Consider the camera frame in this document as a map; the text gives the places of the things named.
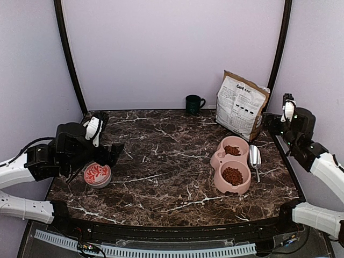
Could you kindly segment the pet food bag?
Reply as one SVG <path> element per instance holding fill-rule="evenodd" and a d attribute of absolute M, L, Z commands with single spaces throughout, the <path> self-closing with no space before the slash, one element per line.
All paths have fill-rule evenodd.
<path fill-rule="evenodd" d="M 260 133 L 270 89 L 229 71 L 217 93 L 216 122 L 248 142 Z"/>

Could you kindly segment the metal scoop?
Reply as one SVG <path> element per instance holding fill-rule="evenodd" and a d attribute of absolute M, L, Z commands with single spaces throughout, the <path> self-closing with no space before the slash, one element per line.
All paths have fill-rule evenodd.
<path fill-rule="evenodd" d="M 261 167 L 261 154 L 260 150 L 256 145 L 249 145 L 249 164 L 250 166 L 255 169 L 257 182 L 260 183 L 260 174 L 259 169 Z"/>

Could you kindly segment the pink double pet bowl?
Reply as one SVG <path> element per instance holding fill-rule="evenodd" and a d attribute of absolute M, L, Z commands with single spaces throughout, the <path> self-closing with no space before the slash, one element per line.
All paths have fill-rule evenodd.
<path fill-rule="evenodd" d="M 240 155 L 226 154 L 226 146 L 237 147 Z M 222 139 L 210 160 L 210 164 L 214 169 L 214 185 L 221 193 L 231 192 L 243 195 L 248 191 L 251 184 L 251 172 L 247 164 L 248 154 L 249 145 L 244 139 L 236 136 Z M 223 172 L 227 168 L 237 169 L 242 175 L 243 183 L 233 186 L 227 182 L 223 178 Z"/>

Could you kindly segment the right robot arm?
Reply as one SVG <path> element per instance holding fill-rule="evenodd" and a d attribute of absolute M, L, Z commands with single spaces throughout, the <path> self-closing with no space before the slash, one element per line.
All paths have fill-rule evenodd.
<path fill-rule="evenodd" d="M 263 127 L 272 135 L 282 137 L 289 148 L 287 154 L 343 200 L 343 165 L 327 148 L 312 140 L 315 122 L 315 115 L 302 107 L 295 108 L 291 117 L 272 113 L 263 115 Z M 279 233 L 286 233 L 294 224 L 304 224 L 337 238 L 343 244 L 343 212 L 293 200 L 281 207 L 279 216 L 274 222 Z"/>

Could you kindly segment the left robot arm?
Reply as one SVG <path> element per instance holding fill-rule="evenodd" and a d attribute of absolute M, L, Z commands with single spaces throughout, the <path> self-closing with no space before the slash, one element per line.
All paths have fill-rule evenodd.
<path fill-rule="evenodd" d="M 113 144 L 110 149 L 95 146 L 86 134 L 87 129 L 82 124 L 60 124 L 56 136 L 48 138 L 48 144 L 43 143 L 46 138 L 39 138 L 26 145 L 16 157 L 1 164 L 1 188 L 58 176 L 72 179 L 91 161 L 114 167 L 124 145 Z M 63 201 L 31 200 L 1 192 L 1 214 L 54 223 L 64 234 L 76 230 L 76 223 L 69 217 Z"/>

